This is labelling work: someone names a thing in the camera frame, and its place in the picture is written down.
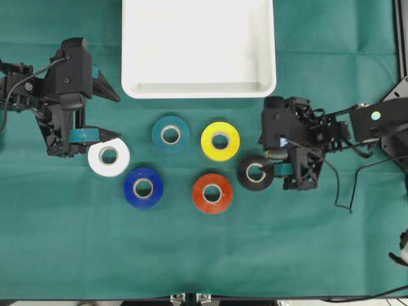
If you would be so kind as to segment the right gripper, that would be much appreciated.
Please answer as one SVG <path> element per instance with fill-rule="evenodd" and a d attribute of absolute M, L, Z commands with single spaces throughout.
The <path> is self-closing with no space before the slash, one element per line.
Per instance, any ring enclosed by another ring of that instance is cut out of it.
<path fill-rule="evenodd" d="M 274 159 L 274 163 L 262 166 L 261 171 L 284 179 L 285 190 L 306 191 L 317 187 L 327 153 L 343 150 L 351 135 L 346 121 L 327 116 L 321 108 L 312 109 L 310 101 L 309 107 L 300 107 L 298 116 L 307 125 L 307 142 L 282 139 L 281 144 L 289 149 L 288 158 Z"/>

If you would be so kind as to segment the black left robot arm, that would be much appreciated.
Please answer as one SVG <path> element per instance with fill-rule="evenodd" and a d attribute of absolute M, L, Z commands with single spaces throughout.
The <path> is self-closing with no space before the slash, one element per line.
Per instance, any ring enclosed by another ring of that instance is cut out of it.
<path fill-rule="evenodd" d="M 92 62 L 68 56 L 51 59 L 45 68 L 1 63 L 1 127 L 8 112 L 31 111 L 49 156 L 71 158 L 91 145 L 118 138 L 119 133 L 85 123 L 86 104 L 93 96 L 120 98 Z"/>

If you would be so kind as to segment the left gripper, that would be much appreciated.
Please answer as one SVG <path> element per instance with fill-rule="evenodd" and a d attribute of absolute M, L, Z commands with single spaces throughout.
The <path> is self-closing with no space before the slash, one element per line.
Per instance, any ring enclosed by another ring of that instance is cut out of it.
<path fill-rule="evenodd" d="M 1 62 L 1 131 L 7 123 L 8 112 L 31 111 L 47 147 L 47 154 L 57 157 L 73 157 L 84 153 L 90 143 L 119 138 L 121 134 L 100 127 L 85 127 L 84 107 L 76 111 L 64 111 L 59 104 L 45 97 L 43 86 L 48 70 L 60 60 L 35 72 L 30 65 Z M 121 98 L 109 84 L 97 65 L 92 65 L 92 94 L 119 102 Z"/>

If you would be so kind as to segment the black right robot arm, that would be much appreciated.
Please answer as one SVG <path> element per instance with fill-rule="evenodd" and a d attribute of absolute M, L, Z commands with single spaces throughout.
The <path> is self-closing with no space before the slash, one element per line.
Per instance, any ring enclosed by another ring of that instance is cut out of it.
<path fill-rule="evenodd" d="M 368 158 L 379 140 L 396 140 L 390 157 L 407 152 L 407 79 L 376 104 L 326 113 L 298 97 L 265 98 L 259 143 L 274 164 L 266 172 L 284 179 L 285 190 L 315 189 L 327 153 L 351 149 Z"/>

